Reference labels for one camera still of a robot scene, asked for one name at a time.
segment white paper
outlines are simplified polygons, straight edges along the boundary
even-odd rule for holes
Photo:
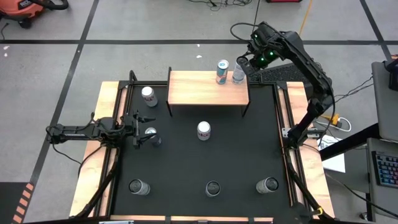
[[[322,144],[319,145],[319,150],[322,150],[328,146],[331,146],[332,144],[340,141],[341,139],[339,138],[334,138],[329,135],[324,135],[322,139]],[[335,156],[333,158],[327,159],[325,161],[322,161],[323,168],[329,169],[329,170],[334,170],[337,172],[346,172],[346,166],[344,162],[344,154],[340,154],[338,156]]]

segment floor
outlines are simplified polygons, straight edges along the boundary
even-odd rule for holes
[[[35,182],[25,222],[68,217],[78,165],[48,150],[44,127],[85,124],[102,81],[126,80],[131,69],[139,80],[166,80],[168,66],[213,70],[219,59],[232,62],[246,51],[244,44],[231,41],[232,24],[267,21],[279,30],[299,32],[310,0],[253,0],[219,11],[183,0],[69,3],[66,11],[47,11],[29,30],[0,21],[0,27],[9,23],[6,39],[0,40],[0,182]],[[372,62],[398,53],[397,10],[396,0],[313,1],[301,37],[308,54],[332,78],[335,94],[368,79]],[[251,28],[237,26],[234,31],[249,38]],[[351,121],[353,130],[333,134],[345,138],[375,123],[372,102],[372,88],[341,100],[336,111]],[[85,142],[58,146],[78,160],[84,148]],[[37,162],[40,152],[45,160]],[[33,170],[40,175],[32,175]],[[360,221],[365,203],[332,182],[329,187],[336,216]],[[398,223],[376,218],[378,223]]]

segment soda can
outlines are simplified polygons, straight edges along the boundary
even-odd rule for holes
[[[217,64],[217,76],[216,76],[216,82],[218,84],[224,84],[226,83],[226,76],[228,74],[228,66],[229,63],[227,60],[220,60]]]
[[[145,86],[141,90],[141,95],[148,106],[153,107],[157,105],[157,98],[155,96],[154,89],[149,86]]]
[[[220,193],[220,191],[221,191],[221,186],[217,181],[212,180],[206,184],[205,192],[207,197],[215,197]]]
[[[129,184],[129,190],[132,194],[147,195],[150,192],[150,186],[140,179],[134,179]]]
[[[159,137],[159,134],[156,132],[155,128],[147,128],[145,130],[145,134],[156,134],[155,136],[152,136],[149,141],[154,145],[154,146],[159,146],[162,143],[162,139]]]
[[[278,186],[279,186],[278,181],[275,178],[268,177],[264,180],[260,180],[256,184],[256,190],[260,194],[265,194],[265,193],[276,191],[278,189]]]
[[[198,124],[198,138],[202,141],[206,141],[210,138],[210,124],[206,121],[202,121]]]
[[[238,57],[235,63],[234,73],[232,74],[232,82],[234,84],[241,84],[244,80],[244,71],[242,66],[248,61],[246,57]]]

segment vacuum cleaner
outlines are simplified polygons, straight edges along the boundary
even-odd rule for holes
[[[28,29],[32,26],[32,19],[41,15],[44,9],[64,10],[69,7],[68,0],[61,1],[62,4],[51,0],[0,0],[0,18],[17,21],[22,28]]]

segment computer keyboard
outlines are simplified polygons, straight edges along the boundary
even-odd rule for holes
[[[372,152],[378,185],[398,188],[398,154]]]

